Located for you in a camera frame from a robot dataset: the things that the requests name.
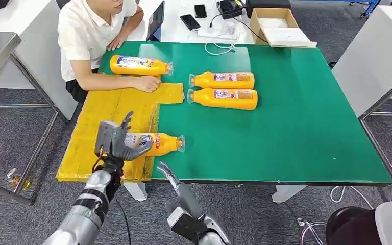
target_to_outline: white table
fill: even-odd
[[[142,23],[129,35],[129,41],[146,41],[146,35],[148,30],[148,20],[154,13],[157,7],[160,5],[162,0],[140,0],[139,5],[144,11],[144,17]],[[196,19],[201,25],[201,28],[208,28],[211,20],[214,16],[219,14],[216,8],[214,0],[194,0],[194,1],[179,1],[179,0],[165,0],[164,6],[164,22],[161,26],[161,41],[162,42],[190,42],[190,43],[236,43],[236,44],[253,44],[252,33],[249,29],[243,26],[236,20],[222,19],[218,16],[213,21],[213,28],[221,28],[222,25],[226,25],[226,22],[232,22],[239,26],[238,40],[226,40],[220,38],[201,37],[195,31],[190,31],[185,24],[181,21],[180,16],[191,14],[194,17],[194,5],[205,4],[207,10],[207,18]],[[240,21],[250,26],[250,19],[244,12],[243,15],[236,17]],[[216,50],[213,45],[208,46],[211,50],[214,49],[214,53],[221,52]],[[145,184],[139,183],[124,183],[127,191],[134,197],[134,199],[143,201],[146,200]],[[289,186],[289,185],[276,185],[277,192],[273,194],[273,201],[276,203],[282,203],[297,194],[300,190],[306,186]]]
[[[332,70],[392,176],[392,165],[364,119],[392,97],[392,6],[378,6]]]
[[[0,32],[20,36],[21,44],[14,55],[56,105],[60,118],[67,121],[78,103],[65,90],[61,78],[58,14],[55,0],[10,0],[0,9]],[[0,68],[0,88],[34,89],[11,61]]]

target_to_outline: gray carpet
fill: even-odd
[[[293,2],[293,14],[300,27],[318,46],[328,61],[337,60],[365,20],[358,16],[361,5],[348,3]],[[0,90],[0,103],[38,100],[32,91]],[[392,109],[392,100],[385,109]],[[0,109],[0,185],[8,186],[5,174],[13,167],[21,171],[28,161],[49,118],[51,110]],[[59,225],[84,183],[59,183],[55,174],[62,160],[75,119],[57,121],[30,176],[32,187],[23,194],[33,197],[33,206],[23,206],[0,197],[0,244],[41,244]],[[373,132],[392,161],[392,118],[372,117]],[[233,244],[298,244],[296,217],[326,221],[343,206],[366,203],[351,189],[338,204],[329,199],[331,187],[307,187],[285,204],[274,204],[273,186],[194,184],[193,191],[202,208],[224,225]],[[392,200],[389,187],[359,187],[373,206]],[[148,183],[149,198],[135,201],[120,189],[116,195],[127,213],[133,244],[188,244],[171,232],[166,224],[164,202],[174,199],[168,184]],[[273,233],[285,233],[289,236]],[[310,234],[306,244],[316,244]],[[96,244],[128,244],[126,225],[119,207],[111,211]]]

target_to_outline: bottle cap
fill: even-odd
[[[174,64],[172,62],[166,65],[166,74],[168,75],[174,74]]]
[[[189,87],[189,88],[194,87],[194,78],[195,78],[195,77],[196,77],[196,76],[193,75],[193,74],[189,74],[189,75],[188,75],[188,87]]]
[[[180,152],[185,151],[185,137],[184,137],[184,135],[178,136],[178,150]]]
[[[187,102],[188,102],[189,104],[191,104],[191,103],[194,102],[193,95],[194,95],[194,90],[193,90],[193,89],[189,89],[189,90],[187,91]]]
[[[6,180],[6,181],[12,181],[12,180],[14,180],[14,174],[16,173],[16,171],[17,171],[16,168],[13,168],[12,170],[10,170],[10,171],[7,173],[7,176],[5,177],[5,180]]]

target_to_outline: open box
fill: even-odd
[[[289,9],[254,8],[250,28],[267,41],[252,33],[255,44],[298,48],[313,48],[317,44],[298,27]]]

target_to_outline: stainless steel table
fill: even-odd
[[[20,177],[16,188],[13,191],[7,190],[0,186],[0,195],[11,198],[13,200],[17,200],[23,204],[32,204],[32,200],[23,197],[20,195],[20,191],[22,188],[23,182],[28,177],[28,174],[36,161],[44,142],[46,141],[50,130],[52,129],[53,124],[56,121],[57,117],[60,117],[63,121],[67,121],[62,112],[56,107],[53,101],[49,98],[49,96],[44,92],[42,87],[38,84],[32,74],[27,70],[27,68],[23,65],[23,63],[19,60],[19,58],[15,54],[15,49],[21,43],[20,37],[15,33],[10,32],[0,32],[0,67],[5,63],[5,61],[9,58],[17,68],[23,73],[26,79],[32,84],[32,86],[44,97],[47,103],[44,104],[0,104],[0,108],[52,108],[54,113],[52,118],[50,119],[46,129],[44,130],[43,135],[41,136],[35,151],[33,152],[29,162],[26,165],[26,168],[23,171],[23,174]]]

